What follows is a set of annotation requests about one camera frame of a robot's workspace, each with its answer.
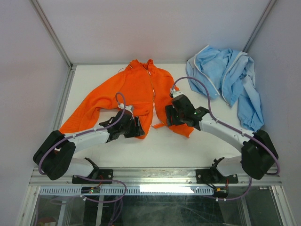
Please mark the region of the orange zip jacket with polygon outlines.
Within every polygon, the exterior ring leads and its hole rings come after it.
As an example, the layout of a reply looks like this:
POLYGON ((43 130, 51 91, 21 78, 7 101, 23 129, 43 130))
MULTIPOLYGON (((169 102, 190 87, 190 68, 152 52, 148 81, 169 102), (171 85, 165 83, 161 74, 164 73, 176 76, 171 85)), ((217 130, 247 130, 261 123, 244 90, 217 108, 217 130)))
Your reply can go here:
POLYGON ((173 84, 170 72, 157 68, 153 60, 146 63, 133 60, 123 71, 92 90, 59 130, 75 133, 94 127, 101 109, 118 107, 115 99, 118 92, 124 95, 127 105, 133 106, 134 116, 139 117, 144 133, 149 132, 154 114, 161 122, 156 128, 167 126, 165 106, 171 104, 173 84))

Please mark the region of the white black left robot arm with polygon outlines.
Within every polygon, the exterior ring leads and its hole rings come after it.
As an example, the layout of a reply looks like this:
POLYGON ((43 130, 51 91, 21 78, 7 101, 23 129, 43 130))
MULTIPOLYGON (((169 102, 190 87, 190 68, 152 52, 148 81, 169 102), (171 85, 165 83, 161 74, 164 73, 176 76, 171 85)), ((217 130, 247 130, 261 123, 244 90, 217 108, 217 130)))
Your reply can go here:
POLYGON ((50 180, 57 180, 62 176, 82 176, 87 182, 93 183, 99 178, 100 168, 88 157, 75 158, 75 153, 91 146, 106 144, 121 135, 132 138, 144 134, 139 117, 133 116, 129 110, 120 110, 109 120, 78 133, 52 131, 34 154, 33 161, 50 180))

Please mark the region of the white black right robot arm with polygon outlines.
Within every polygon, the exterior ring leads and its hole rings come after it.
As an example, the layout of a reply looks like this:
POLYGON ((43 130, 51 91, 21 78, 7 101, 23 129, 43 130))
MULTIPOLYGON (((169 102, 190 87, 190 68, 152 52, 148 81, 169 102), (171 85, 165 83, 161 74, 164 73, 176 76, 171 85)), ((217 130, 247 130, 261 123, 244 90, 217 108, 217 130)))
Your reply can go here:
POLYGON ((267 132, 261 129, 257 132, 243 129, 236 131, 234 127, 214 119, 208 109, 195 108, 183 94, 173 98, 165 111, 168 126, 187 125, 212 134, 240 152, 236 157, 214 159, 210 167, 210 178, 215 182, 222 182, 227 176, 240 173, 260 180, 278 160, 278 154, 267 132))

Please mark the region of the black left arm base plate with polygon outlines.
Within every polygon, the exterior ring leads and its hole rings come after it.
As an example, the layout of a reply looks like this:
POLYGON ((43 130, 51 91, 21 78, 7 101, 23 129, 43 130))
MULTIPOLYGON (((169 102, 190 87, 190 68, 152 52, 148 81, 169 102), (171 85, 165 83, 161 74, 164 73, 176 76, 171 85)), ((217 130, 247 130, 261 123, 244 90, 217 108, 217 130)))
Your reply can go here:
POLYGON ((73 184, 99 184, 101 180, 105 180, 104 182, 101 182, 102 184, 112 184, 113 179, 113 169, 96 169, 91 172, 89 176, 87 176, 88 179, 83 179, 78 176, 72 177, 72 183, 73 184))

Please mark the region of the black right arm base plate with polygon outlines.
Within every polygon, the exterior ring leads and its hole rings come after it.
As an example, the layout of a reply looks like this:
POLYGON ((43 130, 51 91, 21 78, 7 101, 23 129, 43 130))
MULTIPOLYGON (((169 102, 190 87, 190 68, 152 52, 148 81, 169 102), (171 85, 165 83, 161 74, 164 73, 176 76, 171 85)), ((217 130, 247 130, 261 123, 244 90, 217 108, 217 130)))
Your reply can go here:
POLYGON ((223 176, 217 170, 196 169, 197 184, 238 184, 236 175, 223 176))

